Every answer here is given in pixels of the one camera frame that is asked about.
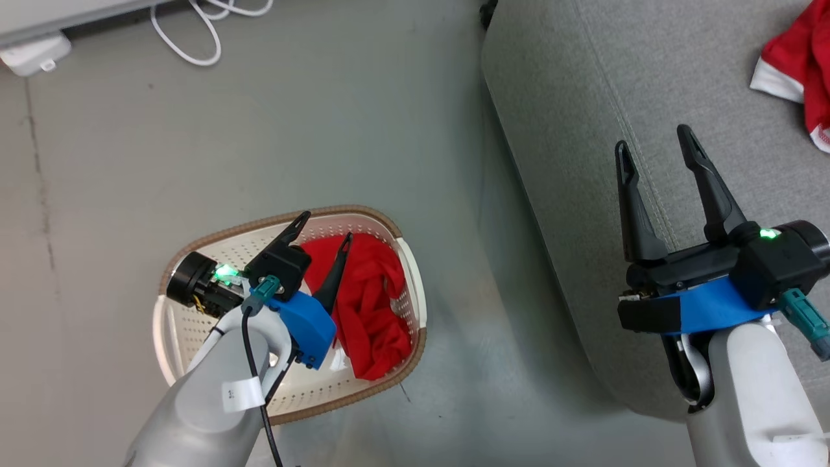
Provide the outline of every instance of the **gray floor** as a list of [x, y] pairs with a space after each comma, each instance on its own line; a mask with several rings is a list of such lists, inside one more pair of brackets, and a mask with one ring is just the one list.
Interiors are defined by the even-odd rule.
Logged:
[[[149, 322], [173, 253], [357, 203], [419, 260], [427, 350], [406, 393], [280, 427], [286, 465], [693, 465], [683, 426], [593, 378], [497, 137], [476, 10], [281, 0], [220, 23], [209, 70], [141, 23], [76, 41], [52, 74], [0, 71], [4, 459], [119, 465], [165, 390]], [[164, 26], [209, 52], [191, 15]]]

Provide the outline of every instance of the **red cloth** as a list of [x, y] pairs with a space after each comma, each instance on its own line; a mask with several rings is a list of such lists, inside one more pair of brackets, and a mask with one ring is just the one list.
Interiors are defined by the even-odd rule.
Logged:
[[[323, 284], [343, 239], [303, 243], [311, 256], [305, 281], [312, 293]], [[355, 234], [332, 318], [356, 377], [377, 380], [412, 353], [407, 323], [389, 306], [405, 286], [398, 255], [372, 235]]]
[[813, 0], [793, 25], [767, 43], [749, 87], [804, 103], [813, 143], [830, 152], [830, 0]]

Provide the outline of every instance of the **white power adapter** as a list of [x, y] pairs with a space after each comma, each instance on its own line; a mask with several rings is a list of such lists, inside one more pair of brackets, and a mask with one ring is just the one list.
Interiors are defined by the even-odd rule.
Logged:
[[0, 60], [15, 75], [31, 76], [41, 70], [54, 70], [57, 61], [69, 55], [71, 50], [69, 39], [62, 32], [56, 32], [0, 49]]

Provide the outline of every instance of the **laundry basket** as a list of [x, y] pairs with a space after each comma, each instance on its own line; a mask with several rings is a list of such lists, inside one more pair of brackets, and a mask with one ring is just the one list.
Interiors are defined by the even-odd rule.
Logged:
[[[208, 235], [179, 251], [162, 276], [159, 298], [153, 313], [153, 340], [159, 366], [168, 384], [184, 375], [188, 364], [208, 336], [216, 319], [185, 307], [165, 295], [170, 274], [179, 260], [198, 251], [219, 263], [242, 270], [245, 265], [300, 213], [243, 224]], [[403, 381], [418, 364], [427, 343], [427, 306], [415, 258], [400, 230], [386, 216], [364, 206], [335, 206], [313, 209], [298, 243], [348, 232], [372, 234], [389, 245], [403, 265], [406, 288], [392, 309], [406, 320], [413, 351], [400, 365], [376, 381], [354, 377], [349, 358], [338, 342], [329, 350], [318, 371], [293, 365], [277, 389], [268, 413], [271, 424], [279, 425], [338, 409], [373, 396]]]

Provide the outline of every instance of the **gray fabric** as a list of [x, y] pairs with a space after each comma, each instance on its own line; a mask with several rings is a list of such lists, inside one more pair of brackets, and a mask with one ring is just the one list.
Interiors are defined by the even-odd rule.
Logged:
[[[637, 412], [677, 419], [685, 404], [656, 337], [616, 315], [626, 264], [613, 147], [629, 142], [641, 193], [670, 248], [704, 241], [676, 126], [691, 125], [749, 219], [809, 219], [830, 231], [830, 159], [797, 104], [748, 88], [761, 47], [805, 1], [502, 0], [483, 67], [588, 359]], [[810, 296], [830, 311], [830, 281]], [[830, 366], [789, 324], [796, 371], [830, 420]]]

